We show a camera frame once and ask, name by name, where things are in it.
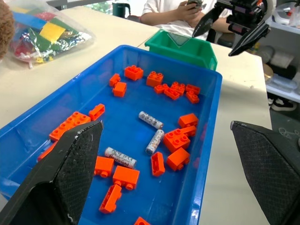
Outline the white AA battery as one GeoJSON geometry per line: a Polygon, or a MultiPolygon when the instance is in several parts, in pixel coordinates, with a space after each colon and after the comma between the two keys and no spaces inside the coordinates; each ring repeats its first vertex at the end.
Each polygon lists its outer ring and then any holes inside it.
{"type": "Polygon", "coordinates": [[[153,138],[151,139],[150,143],[146,147],[146,153],[149,155],[153,155],[154,152],[157,150],[161,140],[164,138],[164,131],[161,129],[158,129],[156,133],[154,134],[153,138]]]}
{"type": "Polygon", "coordinates": [[[135,169],[137,163],[137,161],[132,157],[123,154],[122,152],[119,152],[111,147],[106,148],[105,156],[114,159],[117,163],[130,169],[135,169]]]}
{"type": "Polygon", "coordinates": [[[149,114],[145,113],[144,111],[139,112],[138,115],[139,119],[143,120],[147,124],[153,126],[156,129],[162,129],[163,123],[154,117],[150,116],[149,114]]]}

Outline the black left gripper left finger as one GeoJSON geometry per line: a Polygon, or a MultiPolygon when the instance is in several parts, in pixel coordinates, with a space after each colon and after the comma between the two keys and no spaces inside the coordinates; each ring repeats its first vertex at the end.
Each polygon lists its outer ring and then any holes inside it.
{"type": "Polygon", "coordinates": [[[102,130],[92,121],[66,131],[0,211],[0,225],[78,225],[102,130]]]}

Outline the orange studded toy brick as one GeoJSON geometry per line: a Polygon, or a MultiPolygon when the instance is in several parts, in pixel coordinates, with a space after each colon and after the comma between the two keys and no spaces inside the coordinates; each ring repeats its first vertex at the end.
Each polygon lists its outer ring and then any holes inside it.
{"type": "Polygon", "coordinates": [[[66,131],[88,122],[91,122],[91,118],[89,116],[80,112],[74,112],[49,134],[49,138],[54,142],[58,141],[66,131]]]}

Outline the bag of coloured bricks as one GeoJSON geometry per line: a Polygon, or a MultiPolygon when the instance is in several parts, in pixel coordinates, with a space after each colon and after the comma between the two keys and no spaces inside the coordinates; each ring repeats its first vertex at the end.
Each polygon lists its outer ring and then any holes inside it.
{"type": "Polygon", "coordinates": [[[75,52],[95,40],[88,29],[42,0],[7,0],[15,33],[9,52],[32,68],[75,52]]]}

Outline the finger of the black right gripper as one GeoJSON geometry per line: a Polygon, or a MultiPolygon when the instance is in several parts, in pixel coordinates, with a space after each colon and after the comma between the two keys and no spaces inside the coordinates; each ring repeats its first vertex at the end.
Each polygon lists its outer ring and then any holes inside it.
{"type": "Polygon", "coordinates": [[[229,31],[229,24],[227,17],[220,17],[224,10],[232,10],[233,7],[226,1],[217,1],[214,8],[206,13],[196,25],[192,34],[193,38],[203,35],[210,29],[220,31],[222,33],[232,33],[229,31]]]}
{"type": "Polygon", "coordinates": [[[266,37],[269,33],[270,27],[265,22],[259,23],[255,28],[251,28],[246,32],[228,56],[236,56],[248,50],[255,45],[261,38],[266,37]]]}

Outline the brown furry object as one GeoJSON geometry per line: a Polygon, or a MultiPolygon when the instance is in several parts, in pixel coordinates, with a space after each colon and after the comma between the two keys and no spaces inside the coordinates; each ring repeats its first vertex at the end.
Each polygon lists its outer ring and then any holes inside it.
{"type": "Polygon", "coordinates": [[[7,53],[14,33],[13,13],[4,0],[0,0],[0,61],[7,53]]]}

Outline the white shelf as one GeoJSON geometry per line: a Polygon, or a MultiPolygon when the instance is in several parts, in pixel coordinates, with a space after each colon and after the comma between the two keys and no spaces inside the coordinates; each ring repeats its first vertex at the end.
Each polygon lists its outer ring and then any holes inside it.
{"type": "Polygon", "coordinates": [[[276,72],[267,82],[267,91],[300,103],[300,27],[277,23],[269,18],[267,24],[271,31],[263,40],[264,44],[275,50],[275,62],[296,67],[294,78],[282,78],[276,72]]]}

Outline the green plastic bin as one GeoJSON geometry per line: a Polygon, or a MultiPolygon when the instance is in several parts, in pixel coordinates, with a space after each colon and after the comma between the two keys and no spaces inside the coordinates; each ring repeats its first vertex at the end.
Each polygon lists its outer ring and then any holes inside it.
{"type": "Polygon", "coordinates": [[[159,30],[145,42],[151,52],[216,70],[217,58],[210,42],[159,30]]]}

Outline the orange 2x2 plastic building brick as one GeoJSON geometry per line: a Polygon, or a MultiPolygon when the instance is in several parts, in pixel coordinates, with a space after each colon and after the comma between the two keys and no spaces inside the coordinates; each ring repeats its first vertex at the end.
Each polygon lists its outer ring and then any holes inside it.
{"type": "Polygon", "coordinates": [[[176,129],[165,134],[163,143],[173,153],[179,148],[187,149],[190,145],[190,139],[180,129],[176,129]]]}

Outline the dark green mug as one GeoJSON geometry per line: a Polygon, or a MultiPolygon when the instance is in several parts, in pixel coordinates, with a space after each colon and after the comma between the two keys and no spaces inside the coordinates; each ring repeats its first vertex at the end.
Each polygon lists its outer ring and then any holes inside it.
{"type": "Polygon", "coordinates": [[[118,3],[113,2],[112,3],[112,14],[114,16],[120,17],[120,18],[126,18],[126,9],[128,9],[129,15],[131,15],[131,8],[128,3],[118,3]]]}

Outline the black and white shoe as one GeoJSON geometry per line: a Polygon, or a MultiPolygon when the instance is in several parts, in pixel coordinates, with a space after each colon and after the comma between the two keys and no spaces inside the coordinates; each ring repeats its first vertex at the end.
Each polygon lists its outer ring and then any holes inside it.
{"type": "Polygon", "coordinates": [[[271,105],[271,109],[278,112],[291,112],[294,111],[297,104],[291,100],[277,98],[271,105]]]}

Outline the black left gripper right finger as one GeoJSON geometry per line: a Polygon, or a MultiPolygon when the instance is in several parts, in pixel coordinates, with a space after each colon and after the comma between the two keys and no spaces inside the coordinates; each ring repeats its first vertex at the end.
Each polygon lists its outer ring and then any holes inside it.
{"type": "Polygon", "coordinates": [[[300,146],[271,129],[232,121],[246,180],[270,225],[300,225],[300,146]]]}

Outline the person in white shirt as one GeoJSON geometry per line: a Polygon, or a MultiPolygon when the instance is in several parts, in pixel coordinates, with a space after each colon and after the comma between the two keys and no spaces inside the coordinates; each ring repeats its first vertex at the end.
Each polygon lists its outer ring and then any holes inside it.
{"type": "Polygon", "coordinates": [[[147,0],[140,21],[167,32],[190,37],[200,19],[214,8],[217,0],[203,0],[202,10],[198,17],[187,22],[176,18],[176,9],[183,1],[188,0],[147,0]]]}

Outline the blue plastic tray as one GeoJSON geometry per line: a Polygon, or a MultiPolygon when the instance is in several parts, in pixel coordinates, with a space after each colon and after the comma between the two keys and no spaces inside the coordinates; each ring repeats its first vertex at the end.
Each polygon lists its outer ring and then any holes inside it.
{"type": "Polygon", "coordinates": [[[142,217],[151,225],[198,225],[210,150],[221,91],[220,73],[193,66],[142,49],[122,45],[75,76],[54,93],[0,129],[0,194],[9,199],[50,145],[49,134],[74,112],[87,114],[104,104],[104,129],[98,154],[112,147],[132,158],[140,172],[135,190],[122,190],[114,213],[99,211],[112,185],[112,178],[94,177],[79,225],[132,225],[142,217]],[[157,94],[138,81],[127,84],[124,97],[115,97],[109,79],[123,75],[129,66],[140,67],[144,75],[163,74],[164,83],[179,82],[201,89],[200,101],[192,104],[185,97],[172,100],[157,94]],[[155,177],[145,149],[155,129],[139,119],[146,112],[163,123],[163,130],[178,128],[179,118],[193,113],[197,132],[187,148],[190,161],[179,171],[165,168],[155,177]]]}

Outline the person's hand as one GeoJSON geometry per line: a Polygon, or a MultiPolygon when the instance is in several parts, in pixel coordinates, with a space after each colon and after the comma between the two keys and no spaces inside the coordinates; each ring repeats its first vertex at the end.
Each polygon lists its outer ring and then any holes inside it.
{"type": "Polygon", "coordinates": [[[200,14],[202,8],[195,8],[195,4],[187,4],[187,1],[183,1],[176,9],[176,18],[182,21],[191,21],[196,19],[200,14]]]}

